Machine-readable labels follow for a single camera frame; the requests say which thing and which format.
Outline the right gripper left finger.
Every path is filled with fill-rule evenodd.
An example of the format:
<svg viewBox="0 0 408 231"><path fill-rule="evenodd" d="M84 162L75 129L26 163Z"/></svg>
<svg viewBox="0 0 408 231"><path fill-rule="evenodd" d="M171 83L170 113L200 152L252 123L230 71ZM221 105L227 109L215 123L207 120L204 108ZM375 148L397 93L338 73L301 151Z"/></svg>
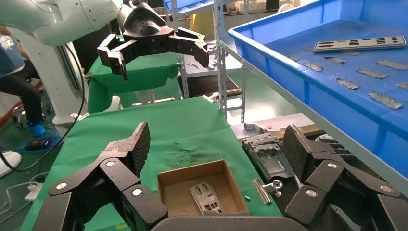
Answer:
<svg viewBox="0 0 408 231"><path fill-rule="evenodd" d="M133 134L110 142L95 161L55 182L33 225L35 231L82 231L111 204L133 231L149 231L168 218L168 210L140 180L151 143L141 122Z"/></svg>

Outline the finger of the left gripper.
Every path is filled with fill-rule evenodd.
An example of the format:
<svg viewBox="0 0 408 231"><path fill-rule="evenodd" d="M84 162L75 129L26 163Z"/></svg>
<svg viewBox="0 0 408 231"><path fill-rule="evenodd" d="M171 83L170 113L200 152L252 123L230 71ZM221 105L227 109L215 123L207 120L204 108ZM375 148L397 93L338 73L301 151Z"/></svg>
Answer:
<svg viewBox="0 0 408 231"><path fill-rule="evenodd" d="M202 66L209 65L209 53L205 35L179 27L174 35L169 36L169 51L190 55Z"/></svg>
<svg viewBox="0 0 408 231"><path fill-rule="evenodd" d="M102 64L111 68L113 74L121 75L125 82L128 81L126 64L137 57L133 51L136 43L134 39L124 41L118 35L110 34L97 48Z"/></svg>

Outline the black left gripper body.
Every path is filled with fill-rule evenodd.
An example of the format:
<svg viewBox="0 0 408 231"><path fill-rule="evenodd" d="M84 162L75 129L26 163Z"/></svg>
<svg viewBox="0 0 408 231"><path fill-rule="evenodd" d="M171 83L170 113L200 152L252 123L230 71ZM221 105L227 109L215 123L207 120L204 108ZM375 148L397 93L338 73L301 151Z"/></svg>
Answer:
<svg viewBox="0 0 408 231"><path fill-rule="evenodd" d="M117 21L124 40L117 52L124 59L176 51L174 29L147 3L129 0L121 4Z"/></svg>

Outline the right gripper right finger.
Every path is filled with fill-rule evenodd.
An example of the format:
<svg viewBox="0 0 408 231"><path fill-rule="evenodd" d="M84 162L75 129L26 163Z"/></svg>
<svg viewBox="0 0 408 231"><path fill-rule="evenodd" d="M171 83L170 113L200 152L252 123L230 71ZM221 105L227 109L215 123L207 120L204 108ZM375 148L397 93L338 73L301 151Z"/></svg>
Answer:
<svg viewBox="0 0 408 231"><path fill-rule="evenodd" d="M333 148L305 137L295 125L284 133L282 150L301 186L284 213L308 230L332 205L363 231L405 231L408 200L390 183L347 163Z"/></svg>

